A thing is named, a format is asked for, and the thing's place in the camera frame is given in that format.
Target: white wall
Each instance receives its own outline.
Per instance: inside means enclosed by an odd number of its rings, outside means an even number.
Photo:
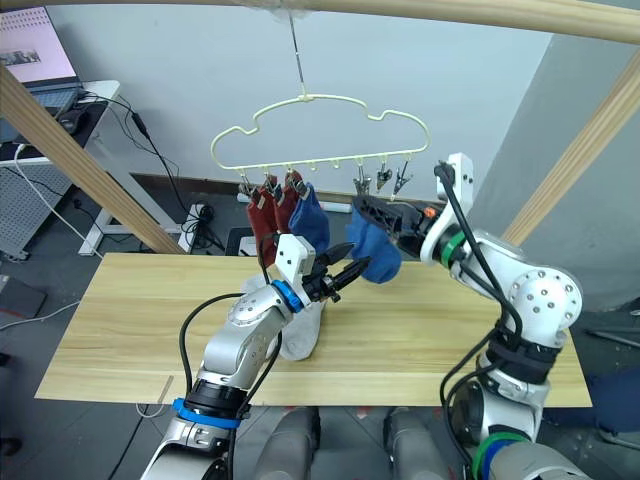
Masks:
[[[249,127],[257,109],[300,93],[288,20],[265,11],[91,5],[51,7],[50,14],[81,78],[122,82],[123,95],[185,177],[238,180],[213,164],[212,138],[231,125]],[[433,165],[456,151],[471,156],[481,184],[550,39],[333,13],[309,13],[296,25],[310,92],[358,97],[374,113],[405,110],[431,127],[433,145],[415,158],[416,177],[402,192],[413,198],[433,198]],[[419,145],[417,130],[402,122],[373,124],[354,107],[310,104],[274,113],[263,137],[233,139],[221,153],[238,165]],[[161,172],[115,123],[106,130],[108,144],[132,171]],[[377,166],[367,170],[373,175]],[[355,171],[324,167],[308,178],[321,190],[351,193]]]

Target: gray wall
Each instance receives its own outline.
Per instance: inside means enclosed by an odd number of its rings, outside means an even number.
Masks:
[[[475,227],[502,235],[637,48],[554,35],[477,196]],[[523,244],[575,274],[588,309],[640,296],[639,182],[636,113]]]
[[[288,20],[242,7],[78,5],[49,9],[86,80],[116,79],[162,152],[186,177],[239,179],[214,165],[220,131],[248,125],[263,106],[300,94]],[[367,15],[310,13],[297,19],[312,93],[362,98],[374,113],[406,110],[432,128],[433,146],[415,159],[409,197],[435,196],[433,165],[464,151],[480,184],[551,38],[550,34]],[[233,141],[226,161],[370,153],[420,145],[401,121],[364,121],[357,108],[310,104],[265,117],[263,142]],[[135,172],[162,173],[117,125],[105,143]],[[377,162],[369,168],[373,174]],[[322,190],[353,192],[354,165],[321,168]],[[250,178],[260,181],[262,173]],[[389,183],[385,192],[390,193]]]

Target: blue ring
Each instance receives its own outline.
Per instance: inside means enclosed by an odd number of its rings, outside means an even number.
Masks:
[[[202,415],[193,412],[184,407],[184,398],[176,398],[173,401],[173,409],[178,412],[178,416],[190,422],[200,423],[202,425],[208,425],[210,427],[224,428],[225,430],[235,430],[240,426],[241,420],[235,418],[219,418],[210,417],[208,415]]]
[[[496,442],[489,445],[487,448],[487,452],[484,455],[484,463],[482,464],[482,479],[489,480],[489,471],[491,469],[491,462],[496,454],[502,450],[504,447],[508,447],[509,445],[516,443],[515,440],[497,440]]]
[[[294,311],[294,313],[298,313],[302,310],[302,301],[298,298],[296,293],[291,289],[289,285],[280,280],[274,280],[271,283],[284,297],[287,306]]]

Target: red sock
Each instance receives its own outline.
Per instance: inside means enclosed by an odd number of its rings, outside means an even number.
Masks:
[[[291,214],[295,210],[297,203],[298,192],[288,185],[282,190],[280,202],[276,202],[275,198],[273,199],[276,224],[278,225],[280,233],[291,233],[291,230],[289,229],[289,219],[291,218]]]
[[[275,211],[273,206],[273,196],[264,187],[259,189],[260,197],[258,202],[250,202],[247,207],[247,216],[256,238],[256,250],[260,248],[260,241],[272,233],[276,233]],[[267,238],[262,242],[262,258],[266,267],[273,265],[276,260],[276,247],[272,238]]]

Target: blue sock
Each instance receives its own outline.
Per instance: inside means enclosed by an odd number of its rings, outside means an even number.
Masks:
[[[302,235],[316,253],[322,253],[329,248],[329,217],[320,207],[313,185],[307,183],[307,188],[309,195],[306,199],[298,199],[289,219],[289,230],[294,235]]]
[[[347,241],[355,243],[351,250],[354,259],[371,257],[362,276],[374,283],[384,283],[396,276],[402,265],[402,256],[381,228],[368,223],[356,209],[347,225]]]

